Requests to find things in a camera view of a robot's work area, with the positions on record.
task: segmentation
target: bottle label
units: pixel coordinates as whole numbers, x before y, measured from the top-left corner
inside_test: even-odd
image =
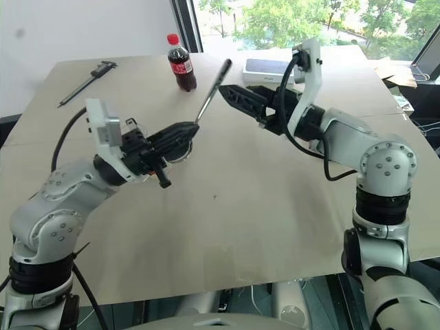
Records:
[[[193,65],[191,64],[191,60],[187,60],[185,63],[170,63],[171,69],[175,74],[187,74],[193,70]]]

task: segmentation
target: white box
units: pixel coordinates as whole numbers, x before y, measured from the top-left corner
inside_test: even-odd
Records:
[[[279,84],[288,64],[289,62],[281,60],[248,58],[243,66],[243,80],[245,83]],[[294,83],[294,71],[292,71],[287,83]]]

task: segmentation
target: white wall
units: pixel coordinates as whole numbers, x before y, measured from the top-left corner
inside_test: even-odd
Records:
[[[58,61],[164,54],[177,33],[169,0],[3,0],[1,14],[0,117],[23,112]]]

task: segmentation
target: floor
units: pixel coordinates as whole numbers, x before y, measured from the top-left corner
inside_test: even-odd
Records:
[[[439,272],[422,263],[411,264],[412,276],[424,284],[435,298],[440,299]],[[351,291],[355,298],[355,307],[360,316],[363,329],[367,330],[368,320],[363,303],[363,293],[359,284],[350,279]],[[312,319],[313,330],[337,330],[339,328],[336,318],[335,307],[333,306],[326,278],[319,276],[307,281],[304,286],[304,293]],[[254,286],[254,296],[258,308],[263,315],[271,316],[271,296],[268,294],[265,285]],[[181,297],[163,298],[151,300],[148,304],[148,319],[150,321],[171,317]],[[110,330],[126,329],[136,322],[135,303],[124,303],[102,306],[102,312],[106,318]],[[79,320],[91,312],[91,307],[83,307],[80,310]],[[251,302],[250,287],[237,288],[233,291],[230,301],[231,313],[258,314]],[[79,327],[81,329],[100,329],[98,320],[94,313],[86,319]]]
[[[307,281],[304,287],[305,298],[309,305],[312,318],[313,330],[336,330],[336,315],[331,302],[331,297],[324,276]],[[271,316],[271,296],[266,290],[266,285],[254,286],[254,297],[258,308],[263,315]],[[148,319],[159,320],[171,317],[180,297],[163,298],[150,301],[148,305]],[[133,324],[133,312],[135,304],[124,303],[102,306],[102,312],[106,318],[110,330],[126,329]],[[82,307],[79,320],[91,312],[91,307]],[[237,288],[233,291],[230,301],[231,313],[258,314],[251,302],[250,287]],[[81,329],[100,329],[94,313],[79,327]]]

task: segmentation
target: window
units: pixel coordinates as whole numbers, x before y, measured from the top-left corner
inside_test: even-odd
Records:
[[[440,0],[192,0],[205,52],[359,45],[413,61],[440,24]]]

